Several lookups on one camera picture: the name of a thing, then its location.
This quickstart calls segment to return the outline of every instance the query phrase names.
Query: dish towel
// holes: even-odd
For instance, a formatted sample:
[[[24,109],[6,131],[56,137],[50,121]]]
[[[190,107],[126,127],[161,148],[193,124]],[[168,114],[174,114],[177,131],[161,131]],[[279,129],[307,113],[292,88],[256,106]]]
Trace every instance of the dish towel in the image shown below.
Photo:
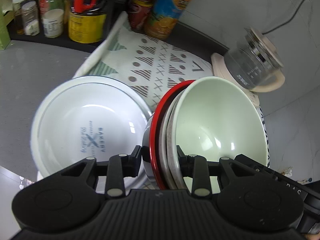
[[[213,76],[213,71],[209,62],[183,49],[131,31],[128,15],[122,12],[105,41],[73,77],[86,75],[108,76],[125,83],[154,111],[171,87],[184,80]],[[257,111],[268,143],[261,108]]]

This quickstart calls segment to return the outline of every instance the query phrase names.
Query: carafe lid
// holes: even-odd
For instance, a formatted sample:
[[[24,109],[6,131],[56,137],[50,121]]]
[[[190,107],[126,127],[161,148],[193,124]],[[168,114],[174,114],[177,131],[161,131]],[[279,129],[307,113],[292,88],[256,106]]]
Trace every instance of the carafe lid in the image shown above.
[[[262,60],[268,61],[274,68],[282,68],[284,65],[276,51],[276,47],[271,41],[263,36],[257,29],[251,27],[245,29],[248,33],[248,37],[253,42],[253,45],[259,51],[258,57]]]

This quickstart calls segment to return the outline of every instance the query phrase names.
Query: glass pitcher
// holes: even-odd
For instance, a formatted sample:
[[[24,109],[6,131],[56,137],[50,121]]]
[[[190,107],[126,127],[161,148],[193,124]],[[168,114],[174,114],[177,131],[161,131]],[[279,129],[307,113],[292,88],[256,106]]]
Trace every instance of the glass pitcher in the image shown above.
[[[284,84],[283,64],[276,47],[257,30],[245,29],[247,35],[224,55],[224,62],[232,77],[245,89],[253,92],[269,92]],[[275,80],[260,85],[271,76]]]

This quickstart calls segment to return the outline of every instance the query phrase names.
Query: stacked bowls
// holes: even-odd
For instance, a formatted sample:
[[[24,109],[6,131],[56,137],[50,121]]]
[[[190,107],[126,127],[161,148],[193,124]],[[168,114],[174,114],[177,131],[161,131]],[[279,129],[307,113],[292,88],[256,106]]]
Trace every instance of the stacked bowls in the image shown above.
[[[180,171],[177,145],[185,155],[208,161],[244,154],[267,165],[268,148],[261,119],[240,88],[219,77],[185,81],[159,102],[143,137],[146,173],[160,189],[189,189]],[[212,192],[219,192],[212,177]]]

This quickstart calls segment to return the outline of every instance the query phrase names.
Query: orange juice bottle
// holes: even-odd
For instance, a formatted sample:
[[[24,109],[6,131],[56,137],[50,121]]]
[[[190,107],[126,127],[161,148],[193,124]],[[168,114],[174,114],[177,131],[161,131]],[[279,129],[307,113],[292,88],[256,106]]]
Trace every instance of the orange juice bottle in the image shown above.
[[[156,0],[145,23],[147,35],[166,39],[191,0]]]

